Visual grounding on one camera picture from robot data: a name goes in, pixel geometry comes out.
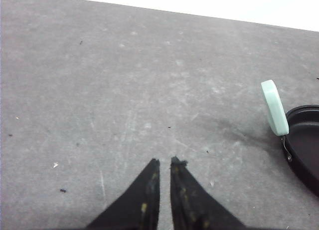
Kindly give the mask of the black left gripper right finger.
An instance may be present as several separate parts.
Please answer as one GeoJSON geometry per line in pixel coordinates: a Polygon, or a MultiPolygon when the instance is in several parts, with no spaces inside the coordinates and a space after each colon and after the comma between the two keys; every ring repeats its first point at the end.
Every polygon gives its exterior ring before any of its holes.
{"type": "Polygon", "coordinates": [[[171,158],[170,203],[175,230],[241,230],[246,226],[215,200],[187,169],[171,158]]]}

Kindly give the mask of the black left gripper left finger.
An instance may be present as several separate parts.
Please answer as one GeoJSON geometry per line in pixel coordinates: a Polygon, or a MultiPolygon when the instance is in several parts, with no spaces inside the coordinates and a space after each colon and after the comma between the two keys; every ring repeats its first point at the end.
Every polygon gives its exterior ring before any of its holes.
{"type": "Polygon", "coordinates": [[[160,162],[151,159],[127,190],[86,226],[87,230],[156,230],[160,212],[160,162]]]}

